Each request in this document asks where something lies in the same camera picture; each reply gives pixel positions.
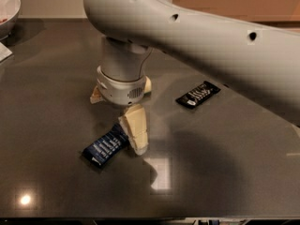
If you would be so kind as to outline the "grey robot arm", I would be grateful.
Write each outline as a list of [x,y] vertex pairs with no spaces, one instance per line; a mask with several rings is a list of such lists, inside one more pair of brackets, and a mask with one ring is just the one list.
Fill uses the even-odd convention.
[[144,61],[158,49],[300,123],[300,35],[175,6],[166,0],[83,0],[103,35],[102,99],[130,106],[144,95]]

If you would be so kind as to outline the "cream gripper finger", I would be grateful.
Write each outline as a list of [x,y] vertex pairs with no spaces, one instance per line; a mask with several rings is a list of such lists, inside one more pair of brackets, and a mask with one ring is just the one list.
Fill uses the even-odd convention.
[[128,136],[129,143],[137,155],[142,155],[148,147],[148,134],[145,109],[141,104],[132,105],[124,110],[119,124]]
[[95,86],[95,88],[93,89],[92,95],[90,96],[90,102],[92,104],[96,104],[99,103],[103,100],[102,95],[100,94],[98,87]]

